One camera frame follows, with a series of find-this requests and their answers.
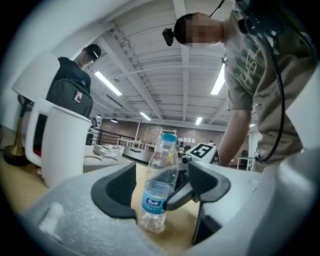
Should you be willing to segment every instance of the white table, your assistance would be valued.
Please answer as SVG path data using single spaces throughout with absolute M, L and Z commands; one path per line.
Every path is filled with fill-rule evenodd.
M 134 147 L 135 144 L 138 144 L 138 149 L 140 149 L 140 145 L 141 145 L 141 149 L 144 147 L 144 143 L 141 141 L 134 141 L 132 146 Z
M 240 159 L 244 159 L 247 160 L 246 161 L 246 171 L 248 171 L 249 169 L 249 164 L 252 164 L 252 160 L 255 159 L 254 157 L 238 157 L 238 164 L 236 166 L 236 169 L 239 170 L 239 163 L 240 163 Z
M 144 150 L 147 150 L 147 147 L 148 147 L 148 150 L 149 150 L 149 148 L 155 148 L 156 145 L 146 143 L 145 146 L 144 146 Z
M 134 143 L 133 140 L 124 139 L 124 138 L 118 138 L 118 143 L 117 143 L 117 145 L 120 145 L 120 142 L 125 142 L 127 146 L 129 146 L 129 144 L 133 144 L 133 143 Z

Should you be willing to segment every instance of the fluorescent light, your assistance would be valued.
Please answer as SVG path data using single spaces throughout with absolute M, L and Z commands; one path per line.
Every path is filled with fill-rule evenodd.
M 108 86 L 116 95 L 120 96 L 122 93 L 118 91 L 112 83 L 110 83 L 99 71 L 94 73 L 97 78 L 99 78 L 106 86 Z
M 222 68 L 220 70 L 218 78 L 215 81 L 211 94 L 218 95 L 224 83 L 225 83 L 225 64 L 222 64 Z
M 148 121 L 151 121 L 151 119 L 149 117 L 147 117 L 147 115 L 143 112 L 140 112 L 140 115 L 143 116 L 145 119 L 147 119 Z
M 198 117 L 198 119 L 195 122 L 195 125 L 196 126 L 200 125 L 201 121 L 202 121 L 202 117 Z

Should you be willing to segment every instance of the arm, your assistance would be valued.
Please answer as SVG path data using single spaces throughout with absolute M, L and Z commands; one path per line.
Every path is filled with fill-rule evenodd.
M 228 127 L 217 151 L 221 166 L 227 166 L 239 151 L 249 131 L 250 110 L 233 110 Z

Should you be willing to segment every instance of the blue bottle cap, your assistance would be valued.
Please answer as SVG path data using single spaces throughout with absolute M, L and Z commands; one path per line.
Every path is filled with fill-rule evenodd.
M 168 142 L 176 142 L 177 141 L 177 136 L 173 135 L 173 134 L 170 134 L 170 133 L 164 133 L 161 136 L 161 139 L 164 140 L 164 141 L 168 141 Z

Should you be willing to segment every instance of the metal railing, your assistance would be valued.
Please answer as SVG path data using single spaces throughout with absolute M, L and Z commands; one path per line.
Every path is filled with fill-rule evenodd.
M 117 145 L 118 144 L 118 139 L 123 138 L 125 140 L 133 141 L 135 138 L 114 133 L 114 132 L 109 132 L 106 130 L 101 130 L 101 129 L 94 129 L 88 132 L 88 135 L 86 137 L 86 145 Z

